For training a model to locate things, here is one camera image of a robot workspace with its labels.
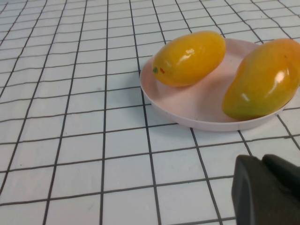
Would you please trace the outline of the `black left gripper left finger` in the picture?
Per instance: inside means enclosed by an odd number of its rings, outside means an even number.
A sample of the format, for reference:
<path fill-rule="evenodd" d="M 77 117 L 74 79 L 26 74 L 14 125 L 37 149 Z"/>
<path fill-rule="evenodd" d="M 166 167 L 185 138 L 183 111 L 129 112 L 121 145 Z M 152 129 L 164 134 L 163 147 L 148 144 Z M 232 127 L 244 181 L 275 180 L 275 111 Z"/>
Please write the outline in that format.
<path fill-rule="evenodd" d="M 239 225 L 298 225 L 300 195 L 282 185 L 254 156 L 236 158 L 232 202 Z"/>

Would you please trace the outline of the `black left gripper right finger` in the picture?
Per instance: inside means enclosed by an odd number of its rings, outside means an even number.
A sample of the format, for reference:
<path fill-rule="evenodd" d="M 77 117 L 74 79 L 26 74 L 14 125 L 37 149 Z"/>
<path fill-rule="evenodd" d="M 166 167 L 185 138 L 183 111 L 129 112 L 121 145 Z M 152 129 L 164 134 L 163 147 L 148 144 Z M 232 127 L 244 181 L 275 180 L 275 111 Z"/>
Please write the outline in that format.
<path fill-rule="evenodd" d="M 300 194 L 300 168 L 276 155 L 264 155 L 262 162 L 268 170 L 294 195 Z"/>

